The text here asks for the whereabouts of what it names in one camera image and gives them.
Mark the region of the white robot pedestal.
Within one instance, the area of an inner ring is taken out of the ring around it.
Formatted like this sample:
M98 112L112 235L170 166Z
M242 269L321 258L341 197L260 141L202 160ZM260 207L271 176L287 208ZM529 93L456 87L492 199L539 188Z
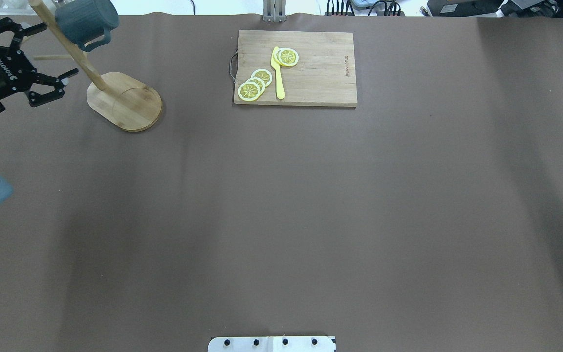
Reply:
M335 337L300 336L229 336L210 340L208 352L335 352Z

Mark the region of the aluminium frame post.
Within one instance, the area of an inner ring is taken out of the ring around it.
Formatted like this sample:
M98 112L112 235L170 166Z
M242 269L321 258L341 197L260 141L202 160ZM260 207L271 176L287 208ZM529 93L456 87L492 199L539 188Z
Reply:
M286 0L264 0L264 22L286 22Z

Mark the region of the middle lemon slice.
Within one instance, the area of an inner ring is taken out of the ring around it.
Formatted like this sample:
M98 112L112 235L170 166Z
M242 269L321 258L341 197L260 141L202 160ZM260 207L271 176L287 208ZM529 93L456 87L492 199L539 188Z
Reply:
M257 85L260 91L266 89L266 81L259 77L251 77L248 80L246 80L246 83L254 83L255 85Z

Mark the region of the lemon slice on knife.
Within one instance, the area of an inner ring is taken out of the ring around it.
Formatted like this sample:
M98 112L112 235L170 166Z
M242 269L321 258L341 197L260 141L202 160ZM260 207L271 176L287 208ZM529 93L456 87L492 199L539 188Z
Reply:
M299 54L290 47L280 47L276 53L276 60L281 66L292 67L299 62Z

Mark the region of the bamboo cutting board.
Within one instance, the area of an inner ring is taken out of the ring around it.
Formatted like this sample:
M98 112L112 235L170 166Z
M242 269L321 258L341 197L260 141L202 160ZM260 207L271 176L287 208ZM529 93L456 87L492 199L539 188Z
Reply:
M272 67L275 47L290 48L299 55L295 66ZM257 69L267 69L273 79L280 76L284 98L279 99L272 82L254 105L356 107L354 36L352 33L240 30L237 46L238 67L233 101L239 98L239 86Z

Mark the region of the blue mug yellow inside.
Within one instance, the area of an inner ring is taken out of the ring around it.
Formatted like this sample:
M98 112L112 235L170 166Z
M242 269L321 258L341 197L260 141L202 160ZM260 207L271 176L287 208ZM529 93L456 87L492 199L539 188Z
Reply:
M89 53L111 42L119 14L110 0L74 0L58 7L55 19L64 36Z

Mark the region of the upper lemon slice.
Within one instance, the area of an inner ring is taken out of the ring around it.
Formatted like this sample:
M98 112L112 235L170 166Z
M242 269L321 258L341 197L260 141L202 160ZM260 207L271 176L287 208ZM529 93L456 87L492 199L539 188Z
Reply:
M268 87L273 81L273 74L267 69L260 68L253 71L251 78L259 78L260 80L264 81L265 86Z

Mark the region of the wooden cup rack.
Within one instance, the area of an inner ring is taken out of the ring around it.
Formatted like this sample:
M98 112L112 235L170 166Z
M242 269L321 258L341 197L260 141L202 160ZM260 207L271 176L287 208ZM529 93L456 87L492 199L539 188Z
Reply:
M158 121L163 102L155 89L127 74L98 73L87 56L65 37L42 0L30 0L29 5L92 81L86 99L96 113L126 132L149 129Z

